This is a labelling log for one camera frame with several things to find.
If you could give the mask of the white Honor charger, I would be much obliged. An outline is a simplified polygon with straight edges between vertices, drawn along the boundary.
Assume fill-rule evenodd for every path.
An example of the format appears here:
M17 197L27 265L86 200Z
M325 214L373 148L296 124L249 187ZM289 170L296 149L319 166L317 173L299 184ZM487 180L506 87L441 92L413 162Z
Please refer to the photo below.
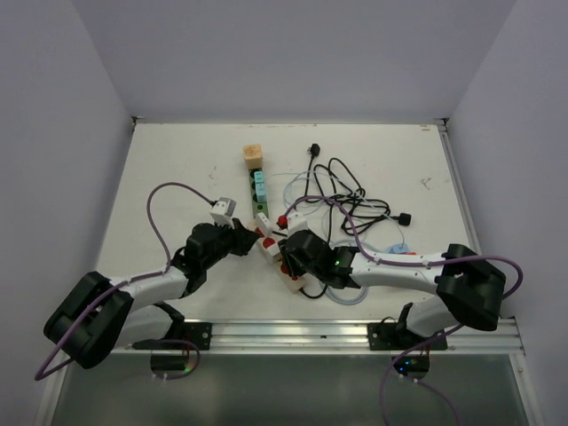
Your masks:
M269 240L269 243L263 244L263 247L266 259L270 264L281 260L280 248L276 241Z

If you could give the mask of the beige red power strip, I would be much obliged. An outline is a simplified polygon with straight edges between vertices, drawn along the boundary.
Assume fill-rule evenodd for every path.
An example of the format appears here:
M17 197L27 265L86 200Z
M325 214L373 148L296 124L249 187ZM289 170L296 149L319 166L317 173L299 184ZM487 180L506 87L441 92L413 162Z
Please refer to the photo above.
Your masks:
M247 228L259 235L256 246L273 271L273 274L292 294L298 294L307 285L307 279L291 277L288 274L288 268L284 265L283 256L278 245L283 239L283 233L269 230L268 228L264 229L255 220L249 221Z

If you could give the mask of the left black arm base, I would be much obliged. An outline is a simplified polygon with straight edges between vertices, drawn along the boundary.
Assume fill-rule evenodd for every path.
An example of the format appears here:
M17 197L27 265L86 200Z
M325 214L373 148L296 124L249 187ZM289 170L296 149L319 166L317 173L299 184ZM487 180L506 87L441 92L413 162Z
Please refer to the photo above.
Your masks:
M211 337L212 324L210 322L184 322L173 327L161 340L145 340L134 343L132 347L135 350L179 351L182 349L182 345L173 343L173 340L184 340L193 343L200 351L208 351L210 349Z

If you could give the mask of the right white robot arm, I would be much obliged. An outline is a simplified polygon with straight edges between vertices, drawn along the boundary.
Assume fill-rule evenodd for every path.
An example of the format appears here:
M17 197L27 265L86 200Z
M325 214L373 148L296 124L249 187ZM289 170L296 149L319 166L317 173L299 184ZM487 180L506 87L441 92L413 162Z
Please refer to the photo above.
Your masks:
M492 332L498 327L505 275L461 244L441 254L417 256L332 248L310 230L279 244L292 278L310 274L334 289L390 287L423 292L429 299L406 304L394 324L381 328L387 344L412 349L449 327Z

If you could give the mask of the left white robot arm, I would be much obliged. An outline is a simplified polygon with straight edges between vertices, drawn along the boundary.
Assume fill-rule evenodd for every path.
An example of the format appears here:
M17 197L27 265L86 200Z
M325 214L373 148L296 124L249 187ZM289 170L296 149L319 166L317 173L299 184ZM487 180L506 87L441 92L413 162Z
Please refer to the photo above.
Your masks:
M155 340L175 348L184 340L184 317L168 301L195 293L211 267L229 255L246 256L258 239L237 218L232 225L201 223L175 252L166 272L117 284L88 272L48 318L43 334L85 369L130 343Z

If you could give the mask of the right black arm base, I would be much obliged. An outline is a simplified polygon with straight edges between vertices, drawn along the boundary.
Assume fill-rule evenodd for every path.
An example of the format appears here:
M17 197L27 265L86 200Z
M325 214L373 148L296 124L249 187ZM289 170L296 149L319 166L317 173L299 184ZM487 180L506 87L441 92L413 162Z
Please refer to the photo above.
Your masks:
M370 351L404 351L418 344L421 345L419 350L445 351L448 349L445 337L424 345L423 343L427 340L427 337L420 337L403 329L392 317L367 323L367 345Z

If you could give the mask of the lower teal plug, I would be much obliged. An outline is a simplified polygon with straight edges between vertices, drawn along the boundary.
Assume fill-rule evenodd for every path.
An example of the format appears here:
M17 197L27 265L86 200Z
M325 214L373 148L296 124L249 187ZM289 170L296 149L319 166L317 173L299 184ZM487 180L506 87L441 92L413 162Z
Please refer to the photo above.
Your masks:
M255 196L256 196L256 201L258 203L265 203L266 202L265 184L255 185Z

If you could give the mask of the black three-pin plug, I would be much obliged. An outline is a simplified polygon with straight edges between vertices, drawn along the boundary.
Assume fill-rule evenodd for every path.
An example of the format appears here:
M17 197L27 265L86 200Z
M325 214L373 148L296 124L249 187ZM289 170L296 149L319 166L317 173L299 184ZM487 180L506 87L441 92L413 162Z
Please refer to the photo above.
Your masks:
M307 149L307 152L311 156L311 158L318 157L320 155L320 145L316 143L311 144Z

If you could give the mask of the blue round socket base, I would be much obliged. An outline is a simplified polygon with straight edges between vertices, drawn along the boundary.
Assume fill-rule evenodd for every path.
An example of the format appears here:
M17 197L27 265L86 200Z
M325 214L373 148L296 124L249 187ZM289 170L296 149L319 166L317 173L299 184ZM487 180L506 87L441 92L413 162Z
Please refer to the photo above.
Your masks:
M385 249L385 252L388 254L406 254L410 252L411 249L408 247L406 243L397 243L389 246Z

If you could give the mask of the black square plug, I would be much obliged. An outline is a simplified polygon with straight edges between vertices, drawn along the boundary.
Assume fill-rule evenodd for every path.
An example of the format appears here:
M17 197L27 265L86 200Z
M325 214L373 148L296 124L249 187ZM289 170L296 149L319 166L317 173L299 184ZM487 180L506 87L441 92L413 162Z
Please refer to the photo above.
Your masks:
M401 226L409 226L412 222L412 215L408 213L400 213L396 219Z

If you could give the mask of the green power strip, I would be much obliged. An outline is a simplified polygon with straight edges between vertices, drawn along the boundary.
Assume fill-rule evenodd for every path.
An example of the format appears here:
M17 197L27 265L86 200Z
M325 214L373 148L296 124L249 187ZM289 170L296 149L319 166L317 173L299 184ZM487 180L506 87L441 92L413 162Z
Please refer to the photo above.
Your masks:
M270 213L267 203L267 193L263 169L256 168L249 170L248 177L253 215L264 213L267 217L269 217Z

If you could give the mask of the orange cube adapter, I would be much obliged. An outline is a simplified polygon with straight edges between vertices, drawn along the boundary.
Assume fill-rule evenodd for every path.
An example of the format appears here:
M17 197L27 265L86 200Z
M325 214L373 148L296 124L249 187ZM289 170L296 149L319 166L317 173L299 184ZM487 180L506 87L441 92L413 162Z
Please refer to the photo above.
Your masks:
M246 145L242 148L243 160L248 170L262 169L264 163L260 144Z

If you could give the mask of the aluminium front rail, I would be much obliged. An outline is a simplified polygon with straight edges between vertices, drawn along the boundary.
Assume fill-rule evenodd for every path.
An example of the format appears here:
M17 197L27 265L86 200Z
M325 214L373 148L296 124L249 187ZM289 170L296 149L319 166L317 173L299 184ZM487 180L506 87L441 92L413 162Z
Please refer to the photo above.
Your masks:
M161 340L173 327L184 322L171 323L169 318L155 322L148 319L129 319L113 347L121 349L145 340ZM214 353L323 354L370 351L367 345L367 323L361 320L228 320L210 323L212 337L209 351ZM513 320L500 322L493 332L464 327L443 337L448 343L448 349L445 351L458 354L524 352L520 333Z

